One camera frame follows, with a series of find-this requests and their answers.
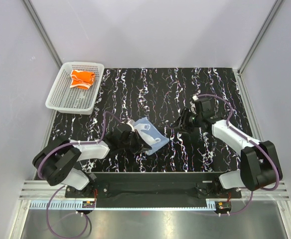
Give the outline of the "light blue towel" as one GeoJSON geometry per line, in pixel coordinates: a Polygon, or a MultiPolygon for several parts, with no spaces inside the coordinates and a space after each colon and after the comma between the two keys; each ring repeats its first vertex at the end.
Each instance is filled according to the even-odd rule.
{"type": "Polygon", "coordinates": [[[147,118],[137,120],[132,123],[132,126],[138,131],[141,138],[151,147],[151,149],[145,152],[147,155],[154,154],[169,143],[169,139],[162,135],[147,118]]]}

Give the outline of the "orange white patterned towel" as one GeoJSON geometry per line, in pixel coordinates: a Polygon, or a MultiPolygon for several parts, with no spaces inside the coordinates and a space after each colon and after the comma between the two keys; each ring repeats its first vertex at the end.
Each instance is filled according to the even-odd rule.
{"type": "Polygon", "coordinates": [[[70,88],[88,90],[94,84],[96,74],[89,71],[72,70],[70,88]]]}

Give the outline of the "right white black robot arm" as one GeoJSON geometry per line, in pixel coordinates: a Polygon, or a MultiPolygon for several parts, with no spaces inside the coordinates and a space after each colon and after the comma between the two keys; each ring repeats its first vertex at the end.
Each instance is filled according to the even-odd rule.
{"type": "Polygon", "coordinates": [[[272,142],[252,138],[222,117],[203,112],[195,114],[188,108],[181,111],[172,127],[187,133],[201,128],[239,155],[240,169],[221,174],[218,182],[212,185],[215,196],[224,197],[232,188],[246,188],[250,191],[273,191],[278,188],[283,175],[272,142]]]}

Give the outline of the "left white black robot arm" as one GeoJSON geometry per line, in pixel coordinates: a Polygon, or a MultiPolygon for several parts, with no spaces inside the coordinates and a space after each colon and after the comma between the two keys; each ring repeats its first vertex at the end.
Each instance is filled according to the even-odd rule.
{"type": "Polygon", "coordinates": [[[94,141],[69,140],[57,137],[33,159],[37,175],[50,186],[70,186],[82,196],[89,197],[94,181],[87,173],[74,168],[76,162],[87,159],[104,159],[111,153],[127,149],[133,154],[152,149],[149,139],[128,123],[121,123],[110,133],[94,141]]]}

